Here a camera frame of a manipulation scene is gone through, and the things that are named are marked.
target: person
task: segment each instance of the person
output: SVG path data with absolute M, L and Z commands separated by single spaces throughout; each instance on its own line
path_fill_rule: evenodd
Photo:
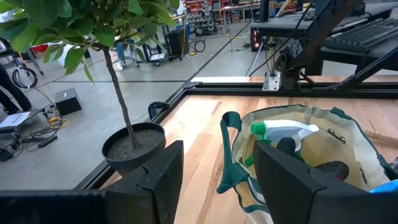
M 134 40 L 132 39 L 126 39 L 126 41 L 128 41 L 129 43 L 133 44 Z M 131 45 L 130 46 L 130 58 L 134 61 L 136 59 L 135 55 L 134 55 L 134 49 L 132 48 Z M 117 62 L 117 66 L 119 70 L 123 70 L 126 67 L 126 59 L 124 57 L 124 43 L 122 42 L 118 42 L 116 43 L 116 51 L 118 52 L 118 62 Z
M 0 85 L 5 88 L 11 95 L 17 100 L 19 106 L 21 106 L 23 111 L 29 111 L 32 105 L 28 98 L 23 94 L 23 92 L 16 87 L 8 73 L 7 70 L 0 64 Z M 19 111 L 19 108 L 10 100 L 10 98 L 0 90 L 0 103 L 6 109 L 7 114 L 14 114 Z

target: small tree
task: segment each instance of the small tree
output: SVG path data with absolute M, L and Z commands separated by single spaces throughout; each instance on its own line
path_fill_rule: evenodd
M 0 0 L 0 13 L 12 14 L 12 19 L 0 23 L 0 36 L 10 41 L 12 48 L 26 52 L 30 46 L 48 42 L 44 63 L 57 60 L 67 44 L 73 47 L 65 58 L 66 75 L 73 73 L 80 63 L 89 80 L 94 82 L 84 53 L 88 48 L 103 51 L 106 67 L 112 77 L 116 95 L 123 112 L 124 122 L 134 147 L 139 145 L 131 127 L 129 114 L 120 90 L 118 77 L 112 66 L 109 48 L 128 38 L 135 45 L 155 42 L 157 26 L 175 26 L 165 0 Z M 177 9 L 179 0 L 170 0 Z M 145 61 L 140 49 L 136 55 Z

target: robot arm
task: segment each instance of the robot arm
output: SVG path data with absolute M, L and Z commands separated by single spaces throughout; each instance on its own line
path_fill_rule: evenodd
M 275 68 L 281 72 L 284 89 L 297 88 L 300 69 L 312 62 L 325 38 L 360 2 L 361 0 L 329 0 L 301 38 L 281 51 L 275 61 Z

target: black box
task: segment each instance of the black box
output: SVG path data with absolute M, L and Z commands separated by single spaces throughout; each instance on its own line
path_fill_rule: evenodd
M 81 110 L 80 100 L 74 88 L 56 93 L 55 105 L 62 116 Z
M 167 39 L 169 40 L 171 55 L 181 56 L 181 54 L 186 54 L 189 51 L 189 43 L 187 35 L 185 35 L 184 40 L 184 29 L 175 29 L 167 34 Z

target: keyboard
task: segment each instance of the keyboard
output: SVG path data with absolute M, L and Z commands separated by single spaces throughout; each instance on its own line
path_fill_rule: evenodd
M 366 53 L 398 37 L 398 19 L 377 19 L 346 32 L 333 34 L 323 46 L 338 50 Z

